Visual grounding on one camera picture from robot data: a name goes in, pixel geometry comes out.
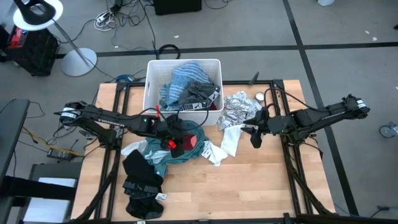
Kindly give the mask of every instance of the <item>white laundry basket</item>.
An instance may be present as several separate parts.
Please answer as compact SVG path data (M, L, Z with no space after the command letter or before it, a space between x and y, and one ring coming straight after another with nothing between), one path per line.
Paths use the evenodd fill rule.
M147 79L144 92L144 110L156 108L159 105L159 89L166 83L171 82L172 72L188 62L196 61L208 74L211 81L221 87L220 95L214 101L217 110L209 111L209 116L203 125L212 126L217 123L218 118L224 109L223 79L221 77L221 63L217 59L186 59L186 60L151 60L148 63ZM175 114L174 111L162 111L165 117ZM181 111L178 117L185 121L194 121L201 124L206 118L206 111ZM156 114L150 110L147 114Z

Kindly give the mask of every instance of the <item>white tag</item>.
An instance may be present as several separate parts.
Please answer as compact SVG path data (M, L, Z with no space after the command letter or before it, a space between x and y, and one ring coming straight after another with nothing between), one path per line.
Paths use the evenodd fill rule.
M157 195L156 195L156 200L166 200L166 198L167 198L167 194L162 194L162 193L158 193Z
M80 111L76 111L76 109L73 108L64 108L62 111L65 111L61 114L61 116L68 116L70 118L75 119L76 118L76 114L80 114Z
M203 153L201 154L205 159L207 159L211 154L211 150L210 149L206 149L203 151Z

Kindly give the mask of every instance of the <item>concrete floor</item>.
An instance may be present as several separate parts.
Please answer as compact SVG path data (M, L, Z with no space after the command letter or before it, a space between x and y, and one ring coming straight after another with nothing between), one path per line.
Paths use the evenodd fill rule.
M214 6L222 3L218 0L208 2ZM62 3L64 13L59 24L71 37L76 36L87 20L106 9L104 0L62 0ZM315 0L290 0L289 3L304 45L398 41L398 31L393 29L398 24L398 1L336 0L328 7L319 6ZM5 14L3 12L8 4L0 3L4 6L0 7L0 14ZM148 8L147 12L158 47L164 44L176 44L182 49L296 45L282 0L233 0L221 10L203 5L200 12L168 16L156 16L152 8ZM137 14L142 16L142 9ZM50 30L60 36L54 27ZM113 35L113 30L99 32L89 23L75 43L96 52L124 51L114 48L111 43ZM137 27L118 29L115 43L127 48L142 46L151 49L151 41L152 34L147 21L144 21ZM69 50L70 47L63 44L60 53ZM332 126L359 214L370 216L375 212L376 205L397 206L398 173L394 165L398 157L398 138L384 139L378 129L389 121L397 121L398 47L307 50L306 53L324 104L335 103L352 93L362 97L371 108L369 117L364 120L342 121ZM261 79L299 79L306 102L315 105L298 50L210 52L182 54L182 58L218 58L225 80L247 80L257 71L260 71ZM116 76L146 68L148 61L153 59L153 55L100 57L97 66ZM61 60L56 60L51 76L37 78L12 63L0 64L0 97L27 98L39 102L47 115L28 119L25 126L45 139L51 138L58 125L58 117L52 112L62 109L68 101L91 102L98 85L109 80L95 69L82 77L67 77L60 71L60 65ZM31 116L39 113L35 105L29 109ZM325 152L323 162L333 200L347 211L325 133L320 131L318 135L320 148ZM76 139L81 141L74 149L82 151L85 141L77 132L60 139L58 145L70 147ZM25 135L21 136L21 140L31 142ZM21 144L17 145L16 154L18 177L27 178L32 164L56 162L46 158L44 153ZM13 167L12 160L9 175ZM346 215L339 208L336 211ZM9 223L15 223L16 212L16 209L12 211ZM381 212L377 217L398 219L398 210Z

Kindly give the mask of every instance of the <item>wooden tabletop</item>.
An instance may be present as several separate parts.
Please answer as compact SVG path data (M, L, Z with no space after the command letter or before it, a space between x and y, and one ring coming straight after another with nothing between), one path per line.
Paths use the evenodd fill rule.
M298 80L285 80L285 90L300 100L304 100L303 92ZM264 91L269 85L224 85L224 96L245 91L249 97ZM96 106L112 110L116 84L101 84ZM132 87L129 93L128 115L142 111L144 87ZM124 93L121 94L119 112L122 109ZM271 92L267 93L267 102L271 103ZM290 110L304 108L298 101L288 96ZM220 146L223 131L217 126L205 126L206 136L216 146ZM132 142L142 140L135 134L125 134L123 147ZM308 139L309 144L316 146L316 142ZM93 143L87 148L90 152L98 145ZM334 212L333 201L326 181L319 152L306 145L300 146L302 163L307 184L312 192L331 212ZM110 157L110 170L113 162ZM79 216L94 197L101 176L101 166L104 150L97 149L85 158L82 165L79 184L73 205L72 218ZM236 157L229 156L221 161L221 166L214 167L208 159L200 157L184 164L168 166L169 172L162 185L167 200L160 202L164 205L162 216L155 220L199 220L199 219L232 219L232 218L279 218L289 212L294 216L292 197L285 168L284 155L279 136L266 135L259 149L252 147L250 135L242 133ZM137 218L126 212L129 197L124 194L122 184L126 173L120 162L116 193L114 198L112 221L134 221ZM305 212L302 192L299 186L298 197L300 207ZM102 217L106 215L109 189L103 200Z

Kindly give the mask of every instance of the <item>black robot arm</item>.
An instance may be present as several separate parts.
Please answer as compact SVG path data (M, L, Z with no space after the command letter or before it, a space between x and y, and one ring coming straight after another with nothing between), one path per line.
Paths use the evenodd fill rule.
M60 122L64 126L78 126L94 136L98 137L101 144L114 146L118 140L118 132L114 129L105 129L97 122L111 124L126 128L128 131L143 137L160 139L164 146L171 144L172 156L178 157L183 154L181 147L185 133L183 121L175 115L161 121L159 117L137 114L125 115L117 112L97 108L83 101L67 103L60 115Z
M353 95L343 98L343 101L324 108L307 108L293 111L287 116L269 116L268 109L262 108L253 119L245 124L258 128L242 128L252 135L251 142L255 148L261 146L261 134L280 134L287 136L290 143L300 144L311 133L344 119L363 119L370 109L364 101Z

